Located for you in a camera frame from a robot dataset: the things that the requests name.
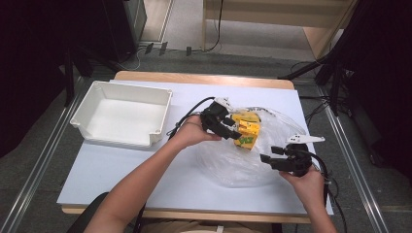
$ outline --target cable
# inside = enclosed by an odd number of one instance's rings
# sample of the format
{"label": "cable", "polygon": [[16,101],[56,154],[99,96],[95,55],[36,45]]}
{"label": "cable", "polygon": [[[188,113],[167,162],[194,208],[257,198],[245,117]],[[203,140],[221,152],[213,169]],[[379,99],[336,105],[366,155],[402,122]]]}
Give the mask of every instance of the cable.
{"label": "cable", "polygon": [[135,67],[135,68],[126,68],[126,67],[124,67],[123,65],[121,65],[120,63],[118,63],[118,65],[122,68],[122,69],[124,69],[124,70],[126,70],[126,71],[136,71],[137,69],[139,69],[139,67],[140,67],[140,58],[139,58],[139,52],[141,51],[141,50],[144,50],[146,47],[144,47],[144,48],[141,48],[141,49],[139,49],[139,50],[137,50],[136,51],[136,58],[137,58],[137,62],[138,62],[138,65],[137,65],[137,67]]}
{"label": "cable", "polygon": [[[311,114],[305,116],[306,124],[309,126],[312,117],[316,114],[321,113],[330,105],[330,96],[299,96],[299,99],[309,99],[309,100],[321,100],[322,103],[316,107]],[[340,113],[348,114],[349,113],[349,104],[347,102],[347,97],[338,97],[337,99],[337,110]]]}
{"label": "cable", "polygon": [[291,67],[291,73],[293,73],[293,68],[294,68],[296,65],[304,64],[304,63],[312,63],[312,62],[313,62],[313,61],[299,61],[299,62],[294,63],[293,66]]}
{"label": "cable", "polygon": [[329,190],[329,187],[328,187],[329,177],[328,177],[326,165],[321,160],[321,158],[318,157],[316,154],[312,154],[312,157],[315,158],[319,162],[319,165],[321,166],[321,172],[324,174],[324,178],[326,179],[326,182],[325,182],[325,185],[324,185],[324,200],[325,200],[325,203],[326,203],[327,195],[329,194],[330,199],[332,199],[333,203],[336,205],[337,209],[339,210],[339,213],[342,217],[344,232],[346,233],[346,232],[348,232],[346,219],[345,219],[345,216],[343,214],[342,209],[340,208],[339,203],[336,200],[337,195],[334,196],[333,193]]}
{"label": "cable", "polygon": [[299,78],[300,75],[306,74],[307,72],[316,69],[320,65],[326,65],[324,63],[325,61],[327,61],[327,55],[325,55],[325,56],[323,56],[319,59],[315,59],[315,61],[305,61],[305,62],[310,62],[310,63],[308,65],[300,68],[299,70],[297,70],[295,72],[291,72],[288,75],[278,77],[278,80],[289,80],[289,81],[291,81],[295,78]]}
{"label": "cable", "polygon": [[334,194],[334,198],[337,198],[337,196],[339,195],[339,185],[338,185],[338,183],[337,183],[337,181],[336,181],[336,179],[335,178],[329,178],[330,179],[330,181],[336,186],[336,194]]}
{"label": "cable", "polygon": [[[212,1],[212,8],[213,8],[213,25],[215,26],[216,34],[219,35],[219,30],[218,30],[218,27],[216,26],[215,1]],[[220,45],[220,48],[219,48],[218,52],[222,49],[222,44],[219,43],[219,45]]]}
{"label": "cable", "polygon": [[333,196],[333,193],[332,193],[330,190],[328,190],[327,192],[328,192],[330,198],[333,199],[333,203],[336,205],[337,210],[339,211],[340,216],[342,217],[343,232],[346,233],[346,232],[348,232],[348,226],[347,226],[346,218],[345,218],[345,215],[343,214],[342,208],[340,207],[340,205],[339,205],[339,203],[337,202],[336,198]]}
{"label": "cable", "polygon": [[206,50],[193,50],[193,51],[202,51],[202,52],[208,52],[213,50],[216,45],[219,43],[219,41],[221,40],[221,22],[222,22],[222,10],[223,10],[223,0],[221,1],[221,10],[219,12],[219,23],[218,23],[218,40],[216,41],[216,43],[209,49]]}
{"label": "cable", "polygon": [[182,123],[185,121],[185,119],[187,119],[188,117],[191,116],[191,114],[193,113],[193,111],[195,109],[197,109],[197,107],[199,107],[201,104],[203,104],[204,102],[208,101],[208,100],[213,100],[215,99],[215,97],[207,97],[205,99],[203,99],[202,101],[200,101],[199,103],[197,103],[193,108],[191,108],[187,114],[185,114],[181,120],[179,120],[179,122],[176,123],[175,128],[170,130],[169,132],[166,133],[166,135],[169,136],[169,140],[171,138],[173,138],[173,136],[175,136],[175,134],[178,132],[178,129],[180,128],[180,126],[182,125]]}

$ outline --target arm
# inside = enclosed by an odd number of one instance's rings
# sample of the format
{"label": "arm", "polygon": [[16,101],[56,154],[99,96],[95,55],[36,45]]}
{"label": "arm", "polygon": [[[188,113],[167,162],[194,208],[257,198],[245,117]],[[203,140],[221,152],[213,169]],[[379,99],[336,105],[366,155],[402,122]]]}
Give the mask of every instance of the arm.
{"label": "arm", "polygon": [[314,232],[337,232],[324,203],[324,177],[313,166],[299,178],[287,172],[279,172],[294,188],[309,215]]}
{"label": "arm", "polygon": [[188,118],[176,135],[124,177],[107,195],[86,232],[122,232],[139,213],[167,167],[186,147],[221,137],[202,130],[199,116]]}

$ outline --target clear plastic bag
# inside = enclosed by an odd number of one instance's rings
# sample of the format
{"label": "clear plastic bag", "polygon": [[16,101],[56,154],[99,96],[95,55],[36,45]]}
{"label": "clear plastic bag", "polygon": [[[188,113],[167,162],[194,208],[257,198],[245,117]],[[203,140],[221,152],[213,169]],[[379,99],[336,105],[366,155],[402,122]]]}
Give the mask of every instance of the clear plastic bag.
{"label": "clear plastic bag", "polygon": [[236,147],[233,140],[203,142],[196,145],[197,160],[206,175],[227,187],[266,185],[273,181],[273,170],[260,161],[260,153],[271,155],[271,146],[285,147],[289,137],[306,134],[290,117],[264,108],[242,108],[260,117],[260,130],[251,150]]}

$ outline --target white plastic bin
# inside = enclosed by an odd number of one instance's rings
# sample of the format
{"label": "white plastic bin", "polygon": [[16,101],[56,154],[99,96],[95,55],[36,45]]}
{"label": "white plastic bin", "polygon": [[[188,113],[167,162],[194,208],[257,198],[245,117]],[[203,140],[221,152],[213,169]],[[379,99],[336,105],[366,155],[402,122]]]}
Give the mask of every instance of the white plastic bin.
{"label": "white plastic bin", "polygon": [[172,90],[94,82],[70,123],[85,139],[149,147],[162,139]]}

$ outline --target aluminum rail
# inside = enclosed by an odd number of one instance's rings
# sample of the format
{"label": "aluminum rail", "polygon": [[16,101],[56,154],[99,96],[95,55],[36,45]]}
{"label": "aluminum rail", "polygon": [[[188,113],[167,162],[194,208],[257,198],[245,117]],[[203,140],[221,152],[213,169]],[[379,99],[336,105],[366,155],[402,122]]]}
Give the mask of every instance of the aluminum rail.
{"label": "aluminum rail", "polygon": [[52,159],[55,149],[57,148],[58,142],[63,135],[63,132],[70,121],[71,117],[75,113],[77,107],[79,106],[84,94],[85,81],[83,78],[79,78],[76,83],[76,89],[79,89],[79,93],[75,95],[75,98],[70,103],[70,105],[63,109],[60,118],[55,125],[48,141],[46,142],[39,158],[36,161],[29,177],[27,178],[23,188],[17,195],[17,198],[9,211],[9,214],[0,230],[2,233],[14,233],[33,198],[37,187],[43,178],[46,169]]}
{"label": "aluminum rail", "polygon": [[[323,86],[318,86],[318,91],[321,96],[327,95],[327,91]],[[326,108],[326,114],[336,135],[339,146],[342,149],[342,153],[345,157],[346,163],[348,164],[349,171],[354,178],[355,186],[358,189],[360,199],[364,205],[364,208],[366,209],[373,229],[375,230],[375,232],[390,232],[381,214],[379,205],[376,202],[375,197],[373,196],[373,193],[369,188],[369,185],[367,184],[366,178],[363,175],[363,172],[355,157],[349,140],[346,137],[339,117],[336,117],[334,115],[330,107]]]}

